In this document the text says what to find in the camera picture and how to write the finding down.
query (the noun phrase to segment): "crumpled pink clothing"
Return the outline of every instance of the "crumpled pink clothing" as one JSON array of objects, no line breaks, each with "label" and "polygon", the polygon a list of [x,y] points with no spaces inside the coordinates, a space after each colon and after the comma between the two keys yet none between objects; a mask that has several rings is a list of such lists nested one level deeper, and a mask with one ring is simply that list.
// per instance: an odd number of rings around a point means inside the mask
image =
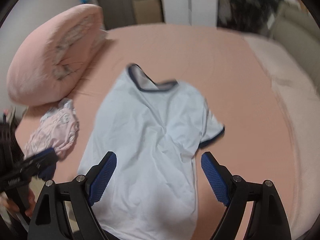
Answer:
[{"label": "crumpled pink clothing", "polygon": [[78,130],[79,122],[72,100],[64,98],[59,103],[59,108],[50,108],[41,118],[40,126],[31,134],[25,145],[26,157],[52,147],[60,160],[65,159]]}]

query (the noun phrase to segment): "beige headboard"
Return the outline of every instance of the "beige headboard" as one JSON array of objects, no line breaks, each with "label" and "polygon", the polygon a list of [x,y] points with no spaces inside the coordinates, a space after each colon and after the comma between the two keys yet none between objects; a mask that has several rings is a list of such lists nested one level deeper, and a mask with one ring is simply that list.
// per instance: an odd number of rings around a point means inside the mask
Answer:
[{"label": "beige headboard", "polygon": [[320,29],[314,19],[298,8],[282,3],[270,37],[296,59],[320,93]]}]

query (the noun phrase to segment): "neckline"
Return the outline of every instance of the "neckline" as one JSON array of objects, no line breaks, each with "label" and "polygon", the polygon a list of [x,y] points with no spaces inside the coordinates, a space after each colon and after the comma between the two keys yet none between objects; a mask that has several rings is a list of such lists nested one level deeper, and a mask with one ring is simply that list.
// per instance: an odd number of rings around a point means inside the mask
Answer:
[{"label": "neckline", "polygon": [[[139,70],[141,76],[140,78],[144,79],[147,82],[150,82],[147,85],[154,85],[155,88],[143,88],[141,86],[141,84],[138,81],[137,78],[137,73],[135,73],[135,71],[137,71],[136,69]],[[153,82],[153,80],[151,78],[149,78],[144,71],[140,68],[140,66],[138,66],[137,64],[131,64],[130,66],[127,67],[127,71],[128,71],[128,75],[130,77],[130,79],[133,81],[133,83],[136,85],[137,89],[141,92],[149,92],[149,93],[159,93],[159,92],[167,92],[172,90],[176,85],[178,85],[178,82],[174,79],[174,80],[169,80],[169,81],[165,81],[165,82],[161,82],[161,83],[155,83]]]}]

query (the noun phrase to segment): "gray door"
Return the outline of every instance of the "gray door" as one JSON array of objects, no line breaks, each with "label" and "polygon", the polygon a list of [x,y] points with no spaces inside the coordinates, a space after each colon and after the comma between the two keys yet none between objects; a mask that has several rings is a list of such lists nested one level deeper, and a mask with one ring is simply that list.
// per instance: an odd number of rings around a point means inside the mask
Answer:
[{"label": "gray door", "polygon": [[135,24],[131,0],[98,0],[98,3],[107,30]]}]

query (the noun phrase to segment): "bed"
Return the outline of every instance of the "bed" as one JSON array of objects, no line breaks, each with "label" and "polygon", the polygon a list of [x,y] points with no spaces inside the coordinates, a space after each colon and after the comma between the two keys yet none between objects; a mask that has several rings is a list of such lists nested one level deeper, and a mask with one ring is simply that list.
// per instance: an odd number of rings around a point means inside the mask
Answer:
[{"label": "bed", "polygon": [[[274,29],[273,35],[279,36],[279,32]],[[316,86],[278,42],[224,29],[156,24],[109,31],[105,44],[68,95],[74,101],[80,130],[68,157],[57,165],[56,183],[77,175],[97,109],[129,63],[138,64],[155,82],[176,78],[190,83],[226,127],[223,138],[196,153],[199,213],[193,240],[210,239],[225,210],[201,169],[200,157],[205,151],[247,181],[274,182],[292,239],[312,227],[320,213],[318,171],[310,169],[313,163],[320,163],[316,155],[319,148],[313,142],[320,126],[311,119],[315,110],[320,114]],[[304,112],[309,119],[303,122],[294,111],[296,93],[313,103],[312,113]],[[16,131],[21,148],[39,126],[40,118],[55,105],[28,108]],[[301,134],[310,129],[318,133],[308,137],[308,144]],[[247,205],[237,239],[244,236],[251,206]]]}]

